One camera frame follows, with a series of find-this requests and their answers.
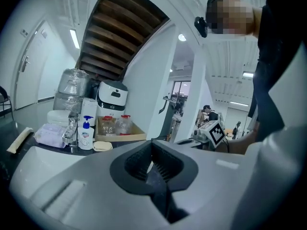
white door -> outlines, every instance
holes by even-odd
[[[19,72],[16,88],[16,109],[37,102],[40,77],[50,51],[52,31],[47,22],[35,34]]]

soap dispenser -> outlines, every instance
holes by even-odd
[[[83,127],[78,128],[78,141],[79,148],[83,150],[90,150],[93,148],[93,137],[94,137],[94,129],[90,127],[90,123],[88,120],[93,118],[91,116],[83,116],[85,118],[85,122],[83,123]]]

fluorescent light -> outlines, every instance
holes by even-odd
[[[254,77],[254,73],[253,72],[244,71],[243,72],[243,77],[252,78],[252,77]]]
[[[76,30],[70,29],[70,32],[71,32],[71,37],[72,37],[73,43],[75,44],[75,47],[80,49],[78,39],[77,39]]]
[[[243,105],[243,106],[248,106],[248,105],[246,105],[246,104],[242,104],[242,103],[237,103],[237,102],[230,102],[230,103],[232,103],[232,104],[237,104],[237,105]]]
[[[186,41],[186,37],[183,34],[179,34],[178,39],[182,42]]]

door handle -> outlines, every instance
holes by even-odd
[[[26,56],[26,57],[25,57],[25,60],[24,60],[24,64],[23,64],[23,68],[22,68],[21,72],[24,72],[25,67],[27,66],[27,64],[31,64],[29,61],[27,61],[28,59],[29,59],[29,56]]]
[[[171,99],[169,99],[167,96],[163,97],[163,100],[165,100],[165,103],[164,103],[163,108],[159,111],[159,114],[162,113],[162,112],[165,110],[165,107],[166,107],[166,103],[167,103],[167,102],[176,104],[176,102],[173,102],[173,101],[172,101]]]

curved wooden ceiling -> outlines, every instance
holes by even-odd
[[[99,0],[84,33],[78,68],[120,80],[145,42],[169,18],[149,0]]]

